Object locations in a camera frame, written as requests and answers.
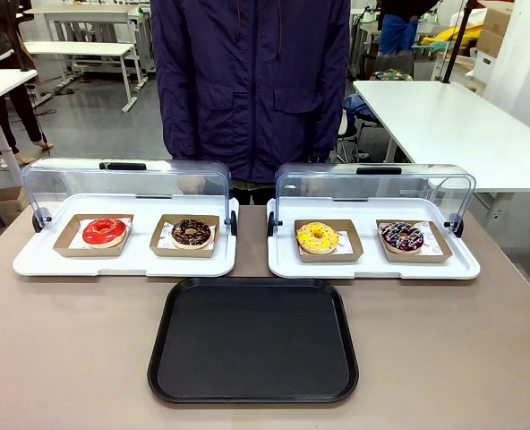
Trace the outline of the person's right hand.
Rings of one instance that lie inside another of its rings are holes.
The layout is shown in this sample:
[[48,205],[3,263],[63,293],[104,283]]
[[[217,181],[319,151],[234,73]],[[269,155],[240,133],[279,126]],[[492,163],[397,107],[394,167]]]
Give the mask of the person's right hand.
[[206,185],[206,179],[200,175],[180,175],[177,186],[183,194],[202,195]]

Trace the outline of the person's left hand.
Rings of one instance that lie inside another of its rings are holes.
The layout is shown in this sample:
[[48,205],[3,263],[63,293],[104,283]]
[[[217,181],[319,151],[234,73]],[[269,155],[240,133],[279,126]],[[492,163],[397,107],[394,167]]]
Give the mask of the person's left hand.
[[329,196],[329,182],[323,177],[306,177],[301,182],[301,195],[305,197]]

